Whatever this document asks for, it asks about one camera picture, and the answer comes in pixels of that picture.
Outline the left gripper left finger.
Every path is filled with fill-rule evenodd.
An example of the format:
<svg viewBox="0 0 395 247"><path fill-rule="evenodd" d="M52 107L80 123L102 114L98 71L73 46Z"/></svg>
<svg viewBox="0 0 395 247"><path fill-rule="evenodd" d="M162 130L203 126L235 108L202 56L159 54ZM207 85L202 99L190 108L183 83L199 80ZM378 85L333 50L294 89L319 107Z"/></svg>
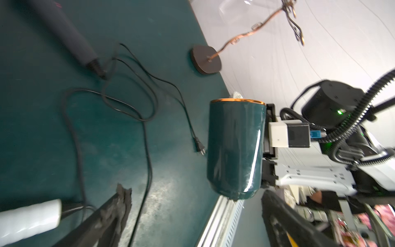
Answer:
<svg viewBox="0 0 395 247"><path fill-rule="evenodd" d="M117 247L132 207L132 189L117 185L116 193L55 247Z"/></svg>

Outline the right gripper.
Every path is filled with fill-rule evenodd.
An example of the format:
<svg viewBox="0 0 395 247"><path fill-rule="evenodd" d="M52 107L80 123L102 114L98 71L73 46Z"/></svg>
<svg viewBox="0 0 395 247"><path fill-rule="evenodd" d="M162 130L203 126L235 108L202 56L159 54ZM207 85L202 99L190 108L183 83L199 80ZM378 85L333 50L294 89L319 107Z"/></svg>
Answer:
<svg viewBox="0 0 395 247"><path fill-rule="evenodd" d="M278 176L275 174L275 160L278 158L278 149L271 147L269 123L276 122L275 105L266 105L266 117L264 122L263 157L262 157L262 176L261 188L275 186Z"/></svg>

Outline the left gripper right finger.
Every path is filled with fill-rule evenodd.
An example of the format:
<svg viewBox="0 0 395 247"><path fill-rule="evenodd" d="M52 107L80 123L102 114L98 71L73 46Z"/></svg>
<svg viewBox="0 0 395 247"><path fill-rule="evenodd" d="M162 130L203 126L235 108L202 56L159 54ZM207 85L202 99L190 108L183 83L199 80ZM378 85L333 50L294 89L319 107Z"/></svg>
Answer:
<svg viewBox="0 0 395 247"><path fill-rule="evenodd" d="M262 218L272 247L285 244L289 234L299 247L336 247L337 244L310 222L302 218L273 191L266 190L261 198Z"/></svg>

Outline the green hair dryer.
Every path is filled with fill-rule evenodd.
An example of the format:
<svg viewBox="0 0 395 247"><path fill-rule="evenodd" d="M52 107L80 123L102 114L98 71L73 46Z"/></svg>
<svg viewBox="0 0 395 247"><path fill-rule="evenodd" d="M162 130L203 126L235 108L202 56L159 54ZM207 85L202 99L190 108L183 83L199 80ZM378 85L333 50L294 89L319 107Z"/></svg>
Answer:
<svg viewBox="0 0 395 247"><path fill-rule="evenodd" d="M266 104L222 98L210 102L207 179L218 194L252 198L261 186Z"/></svg>

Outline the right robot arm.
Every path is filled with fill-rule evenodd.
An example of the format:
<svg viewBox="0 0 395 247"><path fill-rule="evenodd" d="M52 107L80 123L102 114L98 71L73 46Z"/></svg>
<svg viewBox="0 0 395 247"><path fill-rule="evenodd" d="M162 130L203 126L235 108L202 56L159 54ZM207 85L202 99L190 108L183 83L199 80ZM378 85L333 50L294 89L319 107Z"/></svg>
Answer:
<svg viewBox="0 0 395 247"><path fill-rule="evenodd" d="M393 98L375 107L371 105L374 98L394 80L395 71L391 70L367 92L343 82L322 80L305 89L307 92L317 87L318 91L302 107L301 113L297 113L293 106L279 112L281 120L300 120L311 131L326 134L312 141L320 144L322 153L330 160L346 165L354 175L358 192L348 200L353 214L365 212L360 198L391 194L375 186L373 179L360 171L360 167L391 161L395 158L395 150L384 148L384 156L375 158L380 150L373 147L361 125L366 120L373 121L375 114L395 105Z"/></svg>

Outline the white hair dryer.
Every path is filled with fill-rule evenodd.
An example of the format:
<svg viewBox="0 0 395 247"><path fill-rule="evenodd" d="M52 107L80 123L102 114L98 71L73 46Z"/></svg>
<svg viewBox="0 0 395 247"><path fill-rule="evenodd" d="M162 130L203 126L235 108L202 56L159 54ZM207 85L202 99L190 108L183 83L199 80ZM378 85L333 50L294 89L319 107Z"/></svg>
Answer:
<svg viewBox="0 0 395 247"><path fill-rule="evenodd" d="M61 213L60 199L1 212L1 246L57 228Z"/></svg>

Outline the black hair dryer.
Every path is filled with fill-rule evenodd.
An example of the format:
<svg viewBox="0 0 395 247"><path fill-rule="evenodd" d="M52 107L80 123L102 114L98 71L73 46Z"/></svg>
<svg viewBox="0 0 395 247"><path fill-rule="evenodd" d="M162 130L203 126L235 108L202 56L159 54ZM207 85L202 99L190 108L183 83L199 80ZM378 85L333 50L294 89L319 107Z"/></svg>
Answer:
<svg viewBox="0 0 395 247"><path fill-rule="evenodd" d="M98 61L99 56L54 1L35 0L27 3L81 65L106 79L106 72Z"/></svg>

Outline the green table mat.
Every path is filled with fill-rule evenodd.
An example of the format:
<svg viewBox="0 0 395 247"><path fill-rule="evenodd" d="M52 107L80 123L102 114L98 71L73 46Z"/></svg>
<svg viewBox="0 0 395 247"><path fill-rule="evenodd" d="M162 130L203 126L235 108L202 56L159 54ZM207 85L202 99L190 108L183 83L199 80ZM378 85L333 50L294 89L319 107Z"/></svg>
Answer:
<svg viewBox="0 0 395 247"><path fill-rule="evenodd" d="M205 38L188 1L58 1L101 60L118 43L107 93L152 113L147 132L94 94L103 82L82 67L25 1L1 1L1 210L53 199L78 202L76 152L61 114L67 101L78 136L88 203L100 207L117 184L132 189L129 220L143 214L135 247L194 247L218 195L206 179L209 103L227 95L220 75L204 77L189 50Z"/></svg>

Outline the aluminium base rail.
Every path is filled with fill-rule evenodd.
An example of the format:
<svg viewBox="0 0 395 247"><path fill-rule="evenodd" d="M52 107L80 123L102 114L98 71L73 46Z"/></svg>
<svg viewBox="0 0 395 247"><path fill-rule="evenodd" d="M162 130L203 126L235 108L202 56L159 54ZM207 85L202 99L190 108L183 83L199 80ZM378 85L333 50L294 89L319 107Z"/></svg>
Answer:
<svg viewBox="0 0 395 247"><path fill-rule="evenodd" d="M219 196L196 246L231 247L243 209L243 200Z"/></svg>

